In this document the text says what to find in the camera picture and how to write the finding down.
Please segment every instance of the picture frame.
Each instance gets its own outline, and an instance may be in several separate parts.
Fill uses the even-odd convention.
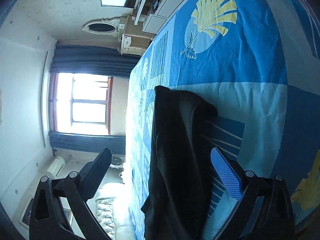
[[[32,209],[32,204],[33,204],[33,199],[34,199],[34,196],[29,196],[27,198],[27,201],[26,201],[26,205],[25,205],[25,208],[23,209],[23,213],[21,215],[21,218],[19,220],[19,223],[24,226],[26,229],[29,230],[29,225],[30,225],[30,216],[31,216],[31,209]],[[70,208],[63,208],[64,210],[64,213],[67,217],[67,220],[70,224],[70,226],[72,225],[72,220],[73,220],[73,213],[71,211]]]

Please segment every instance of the cabinet drawer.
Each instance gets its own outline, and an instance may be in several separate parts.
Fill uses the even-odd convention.
[[[143,48],[135,48],[135,47],[128,47],[123,48],[123,54],[134,54],[134,55],[142,55],[145,49]]]
[[[149,18],[146,20],[146,24],[143,27],[143,31],[151,32],[151,33],[158,33],[164,23],[167,21],[165,18],[160,18],[151,14]]]
[[[169,18],[183,0],[163,0],[156,14],[162,17]]]

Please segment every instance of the black cloth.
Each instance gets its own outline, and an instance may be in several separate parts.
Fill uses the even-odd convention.
[[[198,124],[216,108],[189,91],[155,87],[146,240],[198,240],[207,218],[212,182],[210,152],[199,150]]]

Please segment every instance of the window frame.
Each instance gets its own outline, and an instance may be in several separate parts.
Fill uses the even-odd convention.
[[[48,105],[48,120],[49,120],[49,129],[50,131],[58,131],[57,124],[57,91],[58,91],[58,73],[50,74],[50,87],[49,87],[49,105]],[[93,124],[105,124],[108,135],[110,132],[110,123],[111,123],[111,97],[112,97],[112,87],[113,87],[113,77],[109,76],[107,82],[107,94],[106,100],[87,100],[87,99],[74,99],[73,98],[73,89],[74,89],[75,78],[72,77],[72,87],[71,87],[71,98],[70,98],[70,123],[71,126],[73,123],[93,123]],[[106,105],[106,114],[105,122],[83,122],[83,121],[74,121],[73,120],[73,103],[89,103],[89,104],[102,104]]]

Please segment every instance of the white tufted sofa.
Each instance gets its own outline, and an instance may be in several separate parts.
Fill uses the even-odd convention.
[[[107,183],[96,193],[96,218],[112,240],[135,240],[125,185]]]

